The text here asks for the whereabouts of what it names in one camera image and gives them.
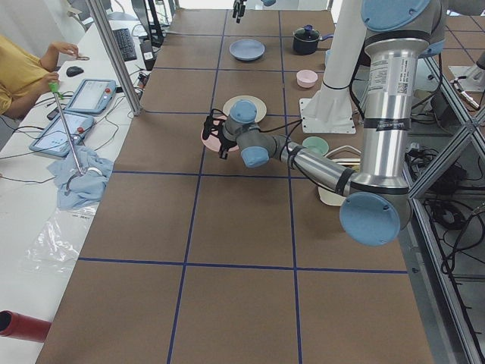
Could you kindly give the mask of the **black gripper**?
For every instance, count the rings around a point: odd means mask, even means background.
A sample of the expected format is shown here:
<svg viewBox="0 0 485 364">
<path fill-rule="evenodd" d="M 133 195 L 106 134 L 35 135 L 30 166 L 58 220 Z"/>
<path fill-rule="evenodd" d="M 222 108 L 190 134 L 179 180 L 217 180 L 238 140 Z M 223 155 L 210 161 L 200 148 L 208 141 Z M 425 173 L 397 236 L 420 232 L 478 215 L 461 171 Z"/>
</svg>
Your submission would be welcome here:
<svg viewBox="0 0 485 364">
<path fill-rule="evenodd" d="M 233 1 L 233 15 L 236 16 L 236 23 L 240 24 L 242 20 L 242 16 L 244 15 L 246 9 L 246 0 L 234 0 Z"/>
<path fill-rule="evenodd" d="M 239 147 L 237 146 L 236 142 L 234 140 L 230 140 L 227 137 L 224 136 L 223 133 L 223 128 L 225 126 L 225 122 L 223 121 L 219 125 L 215 126 L 214 125 L 214 119 L 216 117 L 214 115 L 209 115 L 206 117 L 204 124 L 203 124 L 203 129 L 201 132 L 201 138 L 203 140 L 207 140 L 208 137 L 213 134 L 213 131 L 217 131 L 217 138 L 221 142 L 221 147 L 219 151 L 217 152 L 219 155 L 219 158 L 227 158 L 229 151 L 231 150 L 237 150 Z"/>
</svg>

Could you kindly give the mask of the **person's hand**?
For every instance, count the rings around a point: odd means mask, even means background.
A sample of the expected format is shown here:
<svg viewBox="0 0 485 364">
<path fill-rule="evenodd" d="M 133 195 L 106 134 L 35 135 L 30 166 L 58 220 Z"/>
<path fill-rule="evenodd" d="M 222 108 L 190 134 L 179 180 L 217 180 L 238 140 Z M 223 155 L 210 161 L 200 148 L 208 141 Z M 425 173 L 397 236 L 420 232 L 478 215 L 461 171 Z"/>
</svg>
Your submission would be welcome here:
<svg viewBox="0 0 485 364">
<path fill-rule="evenodd" d="M 77 58 L 79 56 L 79 49 L 73 43 L 52 42 L 49 45 L 48 51 L 46 52 L 46 54 L 52 59 L 54 59 L 54 58 L 58 59 L 58 56 L 60 54 L 64 54 L 64 55 L 68 55 L 68 56 Z"/>
</svg>

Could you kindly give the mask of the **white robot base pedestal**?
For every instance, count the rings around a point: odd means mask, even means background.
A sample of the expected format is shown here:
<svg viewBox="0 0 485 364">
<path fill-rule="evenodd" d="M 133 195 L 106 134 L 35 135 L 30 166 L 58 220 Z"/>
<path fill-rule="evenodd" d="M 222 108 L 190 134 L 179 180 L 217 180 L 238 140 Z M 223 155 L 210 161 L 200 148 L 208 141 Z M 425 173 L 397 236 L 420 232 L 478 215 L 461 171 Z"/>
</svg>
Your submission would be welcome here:
<svg viewBox="0 0 485 364">
<path fill-rule="evenodd" d="M 342 3 L 321 88 L 312 98 L 300 100 L 304 133 L 355 133 L 349 91 L 366 34 L 361 6 L 359 0 Z"/>
</svg>

